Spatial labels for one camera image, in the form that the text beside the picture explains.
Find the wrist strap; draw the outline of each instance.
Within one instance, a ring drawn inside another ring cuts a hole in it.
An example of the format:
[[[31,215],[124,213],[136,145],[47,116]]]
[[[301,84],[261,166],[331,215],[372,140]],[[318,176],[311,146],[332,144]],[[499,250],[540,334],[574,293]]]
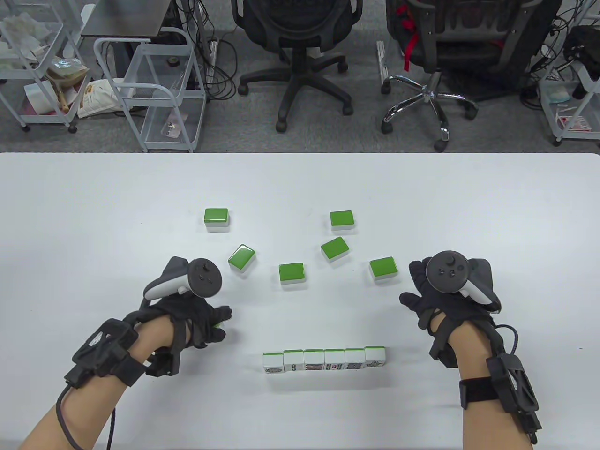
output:
[[[473,401],[497,400],[498,393],[494,389],[491,377],[471,378],[461,380],[458,384],[460,390],[460,406],[467,409]]]

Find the green mahjong tile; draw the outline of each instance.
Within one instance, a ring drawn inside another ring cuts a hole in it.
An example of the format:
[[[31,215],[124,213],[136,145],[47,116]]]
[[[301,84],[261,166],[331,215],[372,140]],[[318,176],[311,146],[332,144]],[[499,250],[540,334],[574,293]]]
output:
[[[398,273],[396,262],[391,256],[387,258],[374,259],[369,264],[371,265],[371,270],[376,278]]]
[[[333,241],[329,241],[326,244],[321,245],[323,253],[328,259],[336,258],[350,250],[348,244],[341,236],[335,238]]]
[[[279,266],[280,281],[301,281],[304,278],[303,263],[281,264]]]
[[[354,225],[352,211],[333,211],[329,213],[332,227],[346,227]]]
[[[253,249],[242,244],[233,252],[228,261],[233,267],[244,270],[254,255],[256,255],[256,252]]]
[[[223,224],[229,221],[229,210],[227,208],[207,208],[204,212],[204,223]]]

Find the chrome chair base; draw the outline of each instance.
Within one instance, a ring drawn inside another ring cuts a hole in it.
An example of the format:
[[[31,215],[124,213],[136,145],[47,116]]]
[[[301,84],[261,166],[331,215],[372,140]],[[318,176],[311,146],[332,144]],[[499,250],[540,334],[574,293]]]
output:
[[[427,84],[423,86],[403,75],[388,76],[383,81],[383,84],[381,86],[382,94],[389,94],[391,92],[392,81],[405,84],[411,89],[414,89],[417,92],[417,94],[414,97],[410,97],[408,100],[404,100],[398,104],[395,104],[388,110],[387,114],[383,117],[383,120],[381,122],[382,133],[389,134],[394,130],[391,121],[402,111],[405,111],[416,104],[429,103],[437,117],[437,120],[440,123],[440,131],[442,133],[442,138],[436,141],[434,148],[439,153],[445,151],[450,140],[450,130],[448,128],[448,117],[446,117],[446,113],[442,109],[439,100],[458,101],[464,107],[464,115],[468,120],[474,120],[477,117],[477,113],[479,112],[479,106],[477,106],[477,104],[473,100],[470,100],[463,95],[450,94],[449,92],[439,92],[438,88],[441,78],[442,72],[435,72],[433,75],[431,75]]]

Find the vr controller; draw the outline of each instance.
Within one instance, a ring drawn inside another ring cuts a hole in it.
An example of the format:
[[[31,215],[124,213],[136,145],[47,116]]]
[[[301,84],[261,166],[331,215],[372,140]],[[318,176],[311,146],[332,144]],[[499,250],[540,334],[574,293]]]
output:
[[[173,256],[163,274],[144,289],[141,308],[150,306],[154,300],[176,293],[192,291],[202,298],[212,297],[221,290],[223,277],[216,264],[205,258],[187,259]]]
[[[502,309],[500,299],[492,290],[491,265],[485,259],[466,259],[457,251],[442,251],[429,260],[426,274],[439,292],[460,292],[494,314]]]

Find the hand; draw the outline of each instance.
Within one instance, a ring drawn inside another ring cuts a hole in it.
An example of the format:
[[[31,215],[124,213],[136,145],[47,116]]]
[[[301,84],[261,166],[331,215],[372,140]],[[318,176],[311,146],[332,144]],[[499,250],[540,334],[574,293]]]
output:
[[[171,322],[184,321],[188,331],[186,347],[194,346],[197,349],[203,349],[207,343],[224,340],[225,331],[215,326],[231,319],[232,315],[230,307],[213,308],[192,292],[170,295],[146,309],[155,314],[168,315]]]
[[[428,329],[430,334],[433,335],[430,328],[431,320],[439,311],[458,322],[487,320],[494,323],[488,311],[477,303],[466,299],[462,294],[444,294],[436,290],[427,280],[425,273],[430,259],[429,257],[423,261],[413,261],[409,265],[410,276],[421,297],[411,292],[404,292],[400,295],[400,303],[414,311],[419,317],[419,327]]]

